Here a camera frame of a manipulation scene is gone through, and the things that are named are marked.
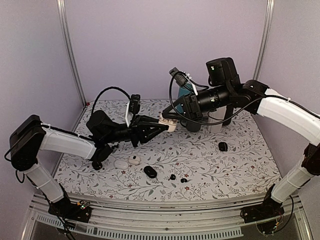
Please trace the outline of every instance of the patterned table surface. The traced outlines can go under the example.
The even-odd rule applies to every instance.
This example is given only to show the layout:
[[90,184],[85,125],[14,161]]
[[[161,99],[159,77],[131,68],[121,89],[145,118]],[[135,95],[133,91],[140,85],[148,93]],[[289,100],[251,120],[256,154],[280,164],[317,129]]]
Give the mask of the patterned table surface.
[[[99,101],[95,110],[104,110],[118,123],[124,122],[127,101]],[[168,100],[144,100],[141,115],[158,118],[169,105]],[[91,105],[84,113],[76,133],[89,135],[86,127]],[[228,144],[228,152],[218,149],[219,142]],[[115,160],[126,161],[140,156],[142,163],[126,170],[114,167]],[[157,171],[148,178],[147,165]],[[176,180],[170,180],[175,174]],[[121,142],[119,148],[96,171],[91,162],[64,154],[55,179],[67,192],[95,197],[137,201],[193,201],[225,199],[264,193],[280,180],[277,165],[252,116],[242,111],[219,133],[205,126],[197,133],[178,125],[172,133],[163,132],[152,141],[133,148]]]

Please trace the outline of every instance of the white wall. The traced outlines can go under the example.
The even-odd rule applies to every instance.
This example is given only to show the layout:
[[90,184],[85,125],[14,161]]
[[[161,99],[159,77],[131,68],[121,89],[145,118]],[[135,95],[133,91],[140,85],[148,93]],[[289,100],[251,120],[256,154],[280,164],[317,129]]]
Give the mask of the white wall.
[[[70,129],[81,111],[55,0],[8,1],[0,7],[0,156],[9,136],[31,114]],[[52,169],[57,155],[42,154]],[[0,160],[0,239],[21,237],[34,188],[18,183],[15,170]]]
[[[320,1],[276,0],[259,81],[320,113]],[[257,117],[258,126],[284,176],[307,141],[292,130]],[[320,177],[299,191],[314,239],[320,239]]]
[[[118,86],[143,99],[167,99],[178,67],[206,84],[206,62],[232,57],[252,78],[266,0],[66,1],[72,46],[89,101]],[[101,99],[124,99],[114,90]]]

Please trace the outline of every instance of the black cable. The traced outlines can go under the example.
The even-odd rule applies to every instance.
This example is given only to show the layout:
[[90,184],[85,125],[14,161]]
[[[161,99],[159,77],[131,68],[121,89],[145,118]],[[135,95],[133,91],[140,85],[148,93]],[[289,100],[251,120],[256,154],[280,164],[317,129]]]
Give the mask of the black cable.
[[64,134],[70,134],[72,136],[79,137],[79,138],[84,139],[84,140],[93,141],[91,138],[86,137],[86,136],[82,136],[82,135],[78,135],[78,134],[74,133],[73,131],[67,131],[67,130],[64,130],[64,129],[61,129],[61,128],[58,128],[58,127],[55,127],[55,126],[48,126],[48,125],[41,125],[41,126],[44,127],[44,128],[47,128],[47,129],[50,128],[52,130],[56,130],[58,132],[62,132]]
[[173,108],[173,110],[180,116],[182,117],[183,119],[187,120],[187,121],[190,121],[192,123],[195,123],[195,124],[201,124],[201,125],[205,125],[205,126],[214,126],[214,125],[219,125],[219,124],[223,124],[224,122],[227,122],[229,121],[230,119],[232,119],[234,116],[238,115],[240,112],[242,112],[244,109],[246,109],[248,106],[250,106],[251,104],[255,103],[255,102],[258,102],[262,99],[265,99],[265,98],[277,98],[277,99],[282,99],[282,100],[285,100],[297,107],[299,107],[300,109],[304,110],[305,112],[309,113],[310,115],[314,116],[315,118],[317,119],[320,119],[320,116],[318,116],[317,114],[313,113],[312,111],[306,109],[305,107],[301,106],[300,104],[294,102],[294,101],[291,101],[291,100],[288,100],[287,98],[283,97],[283,96],[278,96],[278,95],[264,95],[264,96],[261,96],[261,97],[258,97],[256,98],[255,100],[249,102],[247,105],[245,105],[244,107],[242,107],[240,110],[236,111],[233,115],[231,115],[230,117],[222,120],[222,121],[217,121],[217,122],[211,122],[211,123],[208,123],[208,122],[200,122],[200,121],[195,121],[193,119],[190,119],[184,115],[182,115],[180,112],[178,112],[178,110],[175,108],[174,106],[174,102],[172,100],[172,86],[173,86],[173,83],[174,83],[174,79],[175,79],[175,76],[177,74],[184,74],[184,72],[182,71],[177,71],[171,78],[171,81],[170,81],[170,85],[169,85],[169,100],[170,100],[170,104]]
[[288,225],[288,223],[289,223],[290,220],[291,220],[292,215],[294,214],[294,207],[295,207],[294,199],[293,199],[293,197],[292,197],[291,195],[290,195],[289,197],[291,198],[292,208],[291,208],[291,213],[290,213],[290,216],[289,216],[289,218],[288,218],[288,221],[286,221],[286,223],[285,223],[279,230],[275,230],[274,233],[278,233],[278,232],[280,232],[281,230],[283,230],[283,229]]
[[209,86],[198,84],[198,83],[194,82],[192,79],[190,79],[189,77],[187,77],[187,79],[188,79],[191,83],[193,83],[194,85],[196,85],[196,86],[199,87],[199,88],[203,88],[203,89],[205,89],[205,90],[209,89]]
[[65,231],[65,236],[69,239],[69,240],[76,240],[75,237],[72,235],[69,227],[67,226],[67,221],[66,219],[63,217],[61,219],[61,217],[59,217],[59,211],[55,209],[55,207],[51,204],[51,202],[49,201],[49,199],[47,198],[46,195],[44,195],[45,200],[48,202],[49,206],[53,209],[53,211],[55,212],[55,216],[59,219],[59,221],[62,223],[62,226],[64,228]]
[[18,170],[15,170],[15,177],[19,181],[19,183],[23,184],[25,182],[25,174],[23,173],[22,180],[20,180],[20,178],[18,176]]
[[210,116],[209,113],[214,112],[216,109],[211,109],[210,111],[208,111],[208,118],[216,120],[216,121],[223,121],[223,119],[218,119],[218,118],[214,118],[213,116]]
[[129,101],[130,101],[130,96],[129,96],[129,94],[128,94],[125,90],[123,90],[123,89],[121,89],[120,87],[117,87],[117,86],[110,86],[110,87],[107,87],[107,88],[103,89],[103,90],[98,94],[98,96],[97,96],[96,99],[94,100],[94,104],[93,104],[93,106],[92,106],[91,114],[94,113],[95,106],[96,106],[97,101],[99,100],[100,96],[101,96],[104,92],[106,92],[106,91],[108,91],[108,90],[110,90],[110,89],[114,89],[114,90],[118,90],[118,91],[122,92],[122,93],[129,99]]
[[189,86],[187,86],[187,85],[184,85],[183,86],[183,88],[185,88],[185,89],[187,89],[188,91],[190,91],[190,92],[194,92],[194,90],[193,89],[191,89]]
[[214,86],[211,84],[210,77],[208,77],[208,84],[209,84],[211,87],[214,87]]

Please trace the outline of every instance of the black arm joint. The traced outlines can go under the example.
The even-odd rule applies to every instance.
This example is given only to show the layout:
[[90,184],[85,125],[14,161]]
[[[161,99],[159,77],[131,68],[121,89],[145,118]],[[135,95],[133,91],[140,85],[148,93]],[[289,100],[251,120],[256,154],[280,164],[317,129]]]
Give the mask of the black arm joint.
[[18,171],[38,163],[37,154],[46,135],[39,116],[31,115],[10,136],[11,164]]
[[301,165],[310,174],[320,176],[320,144],[314,146],[311,143],[304,150],[304,160]]

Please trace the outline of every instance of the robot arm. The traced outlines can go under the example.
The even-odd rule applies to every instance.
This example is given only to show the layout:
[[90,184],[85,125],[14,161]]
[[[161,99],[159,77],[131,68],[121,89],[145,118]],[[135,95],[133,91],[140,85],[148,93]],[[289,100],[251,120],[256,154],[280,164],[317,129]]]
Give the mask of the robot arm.
[[[229,124],[234,116],[234,108],[242,108],[251,114],[258,114],[283,124],[306,138],[310,144],[297,165],[280,182],[270,187],[262,204],[244,207],[241,211],[246,223],[283,214],[283,201],[303,187],[313,176],[320,175],[319,116],[289,98],[281,96],[261,82],[249,80],[244,84],[240,83],[235,64],[230,57],[209,61],[206,66],[209,72],[209,84],[213,88],[200,91],[198,95],[191,92],[181,96],[162,112],[162,117],[169,120],[184,119],[198,125],[221,123],[225,125]],[[188,82],[189,76],[184,72],[175,71],[170,90],[174,79],[180,87],[183,87]],[[179,104],[183,112],[176,110],[175,107]],[[223,121],[201,122],[204,112],[223,106],[227,106]]]
[[102,167],[102,162],[113,152],[109,143],[131,141],[134,147],[138,143],[147,143],[168,126],[158,124],[152,117],[137,115],[140,109],[140,96],[131,96],[128,103],[127,123],[113,122],[103,111],[95,111],[87,127],[90,138],[65,131],[42,123],[39,116],[31,115],[10,136],[11,164],[40,189],[50,203],[49,213],[71,220],[88,222],[92,209],[89,202],[71,203],[63,187],[38,161],[39,150],[49,150],[80,156],[92,161],[95,170]]

